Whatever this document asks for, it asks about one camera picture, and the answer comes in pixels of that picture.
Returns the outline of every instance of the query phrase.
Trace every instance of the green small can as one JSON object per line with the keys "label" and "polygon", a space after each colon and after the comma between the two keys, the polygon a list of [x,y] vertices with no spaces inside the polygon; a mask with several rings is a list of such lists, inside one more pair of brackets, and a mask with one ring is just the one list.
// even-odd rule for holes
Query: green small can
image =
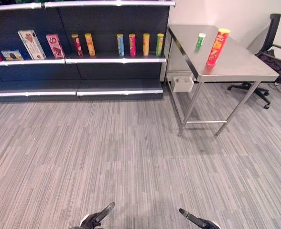
{"label": "green small can", "polygon": [[155,55],[160,56],[162,54],[164,34],[158,33],[158,39],[156,41]]}
{"label": "green small can", "polygon": [[205,33],[199,33],[198,41],[197,41],[197,44],[196,44],[197,47],[202,46],[204,38],[205,38]]}

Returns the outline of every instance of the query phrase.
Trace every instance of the red pringles can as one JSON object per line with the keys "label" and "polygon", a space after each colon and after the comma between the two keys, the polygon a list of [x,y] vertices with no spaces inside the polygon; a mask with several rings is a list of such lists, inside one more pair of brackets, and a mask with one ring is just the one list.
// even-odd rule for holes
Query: red pringles can
{"label": "red pringles can", "polygon": [[130,56],[136,55],[136,35],[134,33],[129,34],[129,44],[130,44]]}
{"label": "red pringles can", "polygon": [[74,41],[74,44],[75,44],[75,48],[76,48],[76,52],[77,52],[78,56],[83,56],[79,35],[78,34],[73,34],[72,38],[73,38],[73,41]]}
{"label": "red pringles can", "polygon": [[215,38],[211,53],[208,56],[207,64],[215,65],[216,61],[221,53],[221,50],[227,40],[230,33],[228,29],[218,29],[217,36]]}

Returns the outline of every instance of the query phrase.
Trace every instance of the yellow can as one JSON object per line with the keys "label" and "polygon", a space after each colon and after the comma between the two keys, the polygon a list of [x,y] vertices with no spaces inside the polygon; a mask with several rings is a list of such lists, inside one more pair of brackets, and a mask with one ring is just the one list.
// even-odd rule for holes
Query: yellow can
{"label": "yellow can", "polygon": [[144,35],[143,35],[143,55],[144,56],[149,55],[149,39],[150,39],[150,34],[144,33]]}
{"label": "yellow can", "polygon": [[84,34],[88,52],[90,56],[95,56],[95,49],[94,49],[94,44],[93,44],[93,39],[92,39],[92,34],[91,33],[86,33]]}

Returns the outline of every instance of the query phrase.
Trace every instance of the office chair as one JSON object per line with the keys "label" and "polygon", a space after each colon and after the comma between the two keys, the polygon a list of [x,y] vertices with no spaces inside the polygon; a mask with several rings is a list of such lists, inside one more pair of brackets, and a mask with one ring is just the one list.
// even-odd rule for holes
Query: office chair
{"label": "office chair", "polygon": [[[257,57],[260,57],[261,55],[265,55],[265,56],[268,56],[269,58],[275,59],[278,62],[281,62],[281,59],[276,58],[272,55],[268,55],[266,53],[271,47],[277,47],[277,48],[281,49],[281,46],[273,44],[276,32],[278,30],[278,26],[280,23],[280,18],[281,18],[281,15],[277,14],[277,13],[273,13],[270,15],[271,22],[270,22],[270,26],[268,29],[268,33],[267,33],[267,36],[266,36],[266,39],[265,39],[265,42],[264,42],[262,48],[260,49],[260,51],[257,54],[255,54]],[[251,83],[245,82],[242,85],[230,85],[227,89],[231,90],[232,87],[249,90],[249,88],[251,87]],[[266,98],[266,96],[269,95],[269,90],[258,87],[255,89],[254,93],[257,94],[260,98],[262,98],[267,103],[264,106],[264,108],[269,109],[270,101]]]}

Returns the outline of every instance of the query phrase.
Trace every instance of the black bag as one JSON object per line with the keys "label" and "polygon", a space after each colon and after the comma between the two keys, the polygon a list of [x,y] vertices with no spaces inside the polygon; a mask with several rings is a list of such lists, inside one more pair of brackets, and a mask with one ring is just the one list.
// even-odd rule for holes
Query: black bag
{"label": "black bag", "polygon": [[[274,55],[274,50],[268,50],[265,51],[266,54],[270,55],[270,56],[275,56]],[[265,55],[259,55],[258,56],[262,61],[264,61],[270,68],[272,68],[273,70],[275,70],[279,75],[279,77],[276,79],[277,83],[281,83],[281,61],[279,60],[275,60],[269,56],[265,56]]]}

